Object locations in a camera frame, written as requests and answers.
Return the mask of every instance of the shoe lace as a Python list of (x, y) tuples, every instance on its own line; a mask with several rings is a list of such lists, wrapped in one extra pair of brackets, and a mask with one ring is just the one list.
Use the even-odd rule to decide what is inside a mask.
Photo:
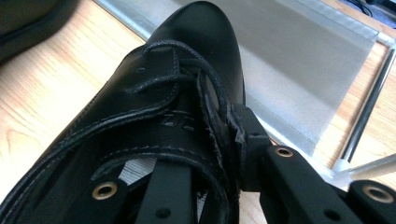
[[(224, 90), (224, 87), (221, 83), (218, 73), (212, 67), (212, 65), (210, 65), (210, 63), (195, 49), (192, 49), (190, 46), (186, 45), (185, 43), (176, 40), (163, 40), (146, 45), (142, 54), (145, 55), (148, 54), (153, 49), (164, 48), (164, 47), (181, 49), (192, 56), (191, 59), (180, 59), (179, 63), (181, 66), (197, 67), (201, 69), (201, 71), (203, 72), (202, 74), (205, 74), (209, 78), (217, 95), (218, 104), (219, 104), (219, 116), (224, 121), (225, 118), (227, 117), (227, 113), (229, 110), (228, 101), (224, 99), (228, 99), (228, 95), (226, 90)], [(171, 83), (171, 82), (180, 82), (180, 81), (199, 82), (200, 78), (197, 78), (196, 75), (189, 72), (183, 73), (183, 69), (181, 69), (180, 71), (181, 72), (179, 74), (165, 76), (165, 77), (156, 77), (149, 82), (139, 84), (138, 86), (134, 87), (134, 92), (139, 93), (152, 86)]]

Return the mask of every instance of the wooden floor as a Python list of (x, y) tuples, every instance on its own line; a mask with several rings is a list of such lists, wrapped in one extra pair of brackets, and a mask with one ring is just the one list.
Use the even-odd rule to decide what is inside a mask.
[[(333, 0), (327, 4), (395, 32)], [(57, 134), (105, 84), (122, 58), (143, 44), (94, 2), (83, 0), (55, 36), (0, 67), (0, 202)], [(387, 48), (375, 44), (367, 62), (317, 146), (315, 158), (332, 166)], [(392, 68), (352, 165), (396, 152), (396, 67)], [(378, 178), (393, 188), (395, 174)], [(241, 223), (263, 223), (258, 194), (241, 195)]]

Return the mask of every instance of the brass grommet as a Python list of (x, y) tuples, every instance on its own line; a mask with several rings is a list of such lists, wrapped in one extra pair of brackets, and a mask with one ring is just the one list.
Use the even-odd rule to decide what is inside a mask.
[(292, 151), (290, 151), (287, 148), (283, 148), (283, 147), (277, 148), (276, 149), (276, 154), (278, 156), (281, 156), (281, 157), (292, 157), (293, 156), (293, 152)]
[(93, 190), (92, 197), (96, 200), (104, 200), (113, 196), (117, 192), (117, 184), (114, 182), (102, 183)]
[(378, 188), (376, 186), (372, 185), (366, 185), (363, 186), (363, 192), (369, 196), (369, 198), (380, 202), (380, 203), (393, 203), (394, 198), (392, 195), (390, 195), (387, 191)]

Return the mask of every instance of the metal rod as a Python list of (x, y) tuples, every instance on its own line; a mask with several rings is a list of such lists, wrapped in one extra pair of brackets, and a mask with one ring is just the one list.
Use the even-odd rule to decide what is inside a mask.
[(367, 179), (396, 172), (396, 154), (349, 170), (352, 179)]
[(390, 68), (396, 56), (396, 51), (394, 47), (390, 47), (388, 50), (387, 58), (381, 66), (378, 72), (376, 81), (373, 87), (370, 89), (368, 96), (361, 108), (361, 111), (353, 125), (352, 131), (346, 141), (344, 151), (341, 155), (341, 159), (351, 162), (353, 154), (355, 153), (356, 147), (361, 140), (361, 135), (363, 134), (364, 128), (370, 118), (371, 113), (375, 107), (375, 102), (378, 99), (379, 93), (384, 86), (385, 80), (387, 79)]

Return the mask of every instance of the black shoe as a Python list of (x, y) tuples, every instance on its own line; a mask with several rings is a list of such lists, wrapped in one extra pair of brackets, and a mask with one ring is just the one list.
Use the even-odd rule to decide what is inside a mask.
[[(8, 194), (0, 220), (143, 223), (144, 209), (154, 209), (159, 219), (174, 218), (177, 210), (155, 206), (163, 200), (179, 203), (178, 195), (145, 207), (152, 199), (145, 192), (154, 169), (152, 176), (163, 179), (154, 192), (192, 192), (192, 223), (238, 223), (236, 142), (243, 145), (244, 135), (234, 105), (244, 102), (231, 24), (210, 3), (187, 5), (125, 57)], [(158, 164), (191, 170), (191, 188), (184, 175), (169, 187), (167, 175), (156, 171)]]
[(55, 34), (78, 0), (0, 1), (0, 64)]

